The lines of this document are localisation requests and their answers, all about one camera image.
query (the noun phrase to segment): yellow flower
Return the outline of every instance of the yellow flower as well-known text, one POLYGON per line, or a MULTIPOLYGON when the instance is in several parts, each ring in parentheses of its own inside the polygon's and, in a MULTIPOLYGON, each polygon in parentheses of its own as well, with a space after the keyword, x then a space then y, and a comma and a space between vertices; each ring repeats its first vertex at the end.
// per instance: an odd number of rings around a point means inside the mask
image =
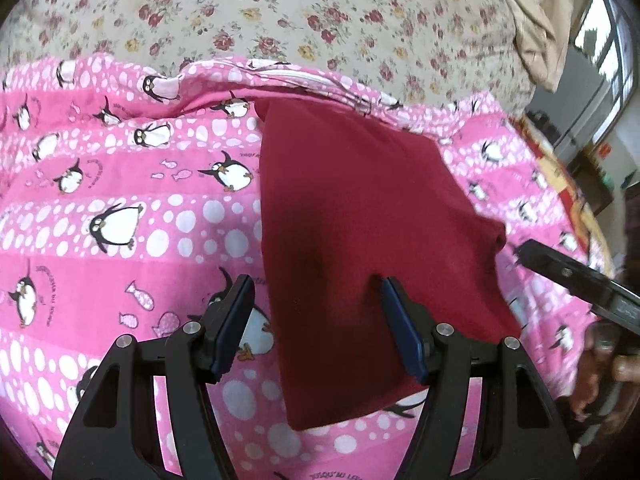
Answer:
POLYGON ((140 44, 138 43, 138 40, 134 38, 127 40, 124 44, 124 48, 127 49, 127 52, 137 52, 139 46, 140 44))
POLYGON ((249 20, 250 22, 257 22, 262 18, 262 13, 260 12, 260 9, 258 7, 251 7, 249 9, 240 9, 240 12, 242 12, 242 15, 244 16, 244 18, 246 20, 249 20))
POLYGON ((300 45, 298 47, 298 54, 302 56, 307 61, 315 61, 316 54, 314 54, 313 49, 309 45, 300 45))
POLYGON ((404 46, 396 46, 394 52, 400 59, 406 59, 408 57, 408 52, 404 46))

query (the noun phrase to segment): white polka dot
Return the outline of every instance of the white polka dot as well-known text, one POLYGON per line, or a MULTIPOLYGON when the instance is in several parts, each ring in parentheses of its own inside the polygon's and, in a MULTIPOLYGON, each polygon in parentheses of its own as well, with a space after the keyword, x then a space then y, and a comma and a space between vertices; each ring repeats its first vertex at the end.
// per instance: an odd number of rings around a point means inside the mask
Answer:
POLYGON ((209 200, 202 207, 202 215, 212 224, 219 224, 225 217, 225 207, 217 200, 209 200))
POLYGON ((258 220, 254 225, 254 236, 257 240, 262 240, 262 220, 258 220))
POLYGON ((58 394, 54 394, 53 395, 53 401, 56 405, 56 408, 58 409, 59 412, 64 412, 65 411, 65 401, 62 400, 62 397, 60 397, 58 394))
POLYGON ((260 460, 264 456, 262 448, 253 442, 244 446, 244 452, 252 460, 260 460))
POLYGON ((11 357, 11 364, 14 367, 14 370, 19 372, 22 367, 22 352, 20 350, 20 343, 15 340, 11 341, 9 356, 11 357))
POLYGON ((38 379, 38 393, 40 394, 40 400, 44 404, 44 407, 48 410, 53 410, 53 391, 44 377, 38 379))
POLYGON ((44 359, 44 354, 42 353, 42 350, 40 350, 39 348, 35 349, 35 352, 33 352, 33 362, 36 365, 36 368, 38 369, 39 372, 44 370, 45 367, 45 359, 44 359))
POLYGON ((193 252, 193 242, 189 238, 181 238, 178 241, 178 254, 187 258, 193 252))
POLYGON ((388 416, 380 415, 378 417, 378 427, 381 430, 388 430, 389 429, 389 424, 390 424, 390 421, 389 421, 389 417, 388 416))
POLYGON ((280 398, 280 387, 273 381, 264 381, 262 383, 262 394, 269 400, 277 400, 280 398))
POLYGON ((319 428, 311 428, 309 430, 305 430, 305 433, 313 436, 323 436, 329 433, 331 426, 320 426, 319 428))
POLYGON ((146 252, 149 256, 159 258, 169 248, 169 235, 162 231, 162 229, 156 229, 153 231, 149 238, 146 239, 146 252))
POLYGON ((68 251, 68 248, 69 248, 69 244, 63 240, 56 247, 56 254, 58 256, 64 256, 66 254, 66 252, 68 251))
POLYGON ((175 226, 178 231, 190 233, 196 225, 196 215, 193 211, 180 211, 175 218, 175 226))
POLYGON ((97 213, 98 211, 102 211, 104 209, 104 202, 102 200, 94 200, 87 207, 87 211, 92 213, 97 213))
POLYGON ((251 389, 241 381, 229 381, 222 388, 222 399, 229 413, 240 420, 250 420, 255 415, 255 397, 251 389))
POLYGON ((33 214, 27 213, 22 219, 22 222, 20 222, 20 229, 24 231, 31 225, 31 222, 33 222, 33 214))
POLYGON ((78 378, 78 365, 72 357, 63 355, 58 364, 60 365, 60 371, 67 379, 75 381, 78 378))
POLYGON ((0 350, 0 370, 5 377, 9 375, 11 371, 11 368, 9 368, 9 357, 4 349, 0 350))
POLYGON ((285 422, 271 426, 267 433, 267 440, 271 449, 284 458, 297 456, 302 449, 300 437, 285 422))
POLYGON ((225 236, 225 249, 229 256, 240 258, 249 250, 249 240, 239 229, 232 229, 225 236))
POLYGON ((179 206, 179 205, 183 202, 183 200, 184 200, 184 199, 182 198, 182 195, 171 195, 171 196, 167 199, 167 202, 168 202, 170 205, 173 205, 173 206, 179 206))

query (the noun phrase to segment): floral bedsheet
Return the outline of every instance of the floral bedsheet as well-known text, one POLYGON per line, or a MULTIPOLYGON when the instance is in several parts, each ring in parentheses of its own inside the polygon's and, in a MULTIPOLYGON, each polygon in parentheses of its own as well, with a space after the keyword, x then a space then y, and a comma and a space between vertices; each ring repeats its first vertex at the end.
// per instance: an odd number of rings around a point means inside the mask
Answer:
POLYGON ((94 52, 175 75, 220 55, 335 70, 406 104, 489 90, 520 112, 533 85, 505 0, 21 0, 0 70, 94 52))

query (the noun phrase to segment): blue gripper pad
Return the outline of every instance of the blue gripper pad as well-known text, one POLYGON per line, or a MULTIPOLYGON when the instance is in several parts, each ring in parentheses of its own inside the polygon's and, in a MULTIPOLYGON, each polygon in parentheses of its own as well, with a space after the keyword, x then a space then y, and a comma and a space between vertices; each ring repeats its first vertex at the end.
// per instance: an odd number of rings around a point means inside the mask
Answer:
POLYGON ((382 310, 394 335, 404 369, 420 384, 426 384, 429 370, 424 363, 424 342, 388 278, 382 281, 382 310))

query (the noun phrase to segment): penguin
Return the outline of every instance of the penguin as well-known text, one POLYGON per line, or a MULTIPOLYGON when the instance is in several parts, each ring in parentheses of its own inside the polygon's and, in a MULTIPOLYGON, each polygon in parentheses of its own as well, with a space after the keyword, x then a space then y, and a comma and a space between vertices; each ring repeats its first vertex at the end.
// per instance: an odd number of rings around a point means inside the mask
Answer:
POLYGON ((269 318, 260 308, 254 305, 240 339, 238 360, 254 361, 256 355, 266 354, 272 348, 273 330, 271 329, 269 318))
POLYGON ((33 323, 38 306, 38 295, 33 280, 28 275, 18 280, 15 292, 9 292, 9 297, 15 301, 18 318, 20 318, 20 328, 33 323))
POLYGON ((15 122, 18 124, 18 128, 22 131, 27 130, 29 126, 31 126, 31 115, 29 113, 29 107, 27 106, 27 101, 29 97, 27 95, 24 96, 24 104, 20 105, 18 111, 13 116, 15 122))
POLYGON ((80 169, 80 159, 76 160, 76 163, 65 171, 62 175, 53 179, 53 182, 58 184, 60 193, 73 193, 80 187, 82 180, 84 179, 84 173, 80 169))
POLYGON ((545 176, 538 170, 533 170, 533 173, 531 174, 531 180, 538 184, 538 187, 540 189, 546 189, 548 187, 545 176))
POLYGON ((482 155, 482 160, 485 162, 495 162, 498 163, 504 159, 502 153, 500 152, 500 146, 496 142, 491 140, 486 140, 482 145, 482 150, 480 151, 482 155))
POLYGON ((144 148, 158 148, 169 144, 171 134, 172 131, 169 124, 162 124, 155 128, 149 128, 148 126, 144 129, 137 128, 133 132, 133 142, 144 148))
POLYGON ((97 114, 94 114, 94 117, 100 119, 105 126, 120 124, 122 120, 118 116, 113 115, 109 110, 109 99, 107 96, 104 96, 104 101, 104 108, 97 114))
POLYGON ((82 379, 80 379, 79 383, 76 385, 76 397, 78 398, 78 402, 80 402, 80 399, 82 399, 86 389, 89 387, 89 381, 94 378, 95 371, 97 369, 97 366, 92 366, 87 368, 84 374, 82 374, 82 379))
POLYGON ((418 392, 416 394, 405 397, 404 399, 398 400, 398 402, 396 402, 393 406, 384 408, 383 411, 395 413, 402 418, 415 418, 415 415, 413 413, 408 412, 414 408, 417 408, 425 401, 425 399, 427 398, 427 392, 428 390, 424 390, 422 392, 418 392))
POLYGON ((247 115, 249 103, 244 99, 237 98, 233 92, 230 91, 229 93, 231 94, 231 99, 222 101, 219 105, 210 106, 209 109, 213 111, 222 110, 230 118, 240 118, 247 115))
POLYGON ((575 239, 573 233, 562 231, 560 233, 560 245, 573 253, 578 248, 578 240, 575 239))
POLYGON ((198 172, 215 177, 225 187, 226 192, 240 191, 251 184, 254 176, 249 168, 233 160, 227 152, 222 153, 225 156, 223 162, 216 162, 210 170, 198 170, 198 172))
POLYGON ((571 332, 571 329, 562 324, 556 330, 556 342, 553 343, 549 349, 553 350, 554 348, 562 348, 562 352, 567 353, 574 348, 574 334, 571 332))
POLYGON ((89 234, 103 253, 107 252, 106 245, 133 249, 135 244, 136 228, 144 208, 142 205, 121 206, 121 203, 110 206, 104 213, 94 216, 89 224, 89 234))
POLYGON ((180 76, 168 79, 161 75, 148 75, 142 80, 142 91, 159 103, 180 99, 180 76))
POLYGON ((536 212, 533 211, 533 208, 531 207, 531 204, 529 202, 520 203, 520 205, 518 206, 518 215, 520 215, 520 218, 525 222, 535 223, 538 221, 538 215, 536 215, 536 212))
POLYGON ((76 62, 73 59, 68 61, 60 61, 56 68, 56 79, 60 88, 65 87, 66 84, 73 84, 75 82, 74 73, 76 72, 76 62))
POLYGON ((60 140, 60 134, 47 134, 42 137, 36 147, 31 152, 33 158, 36 159, 36 162, 40 162, 43 158, 52 155, 58 145, 58 141, 60 140))

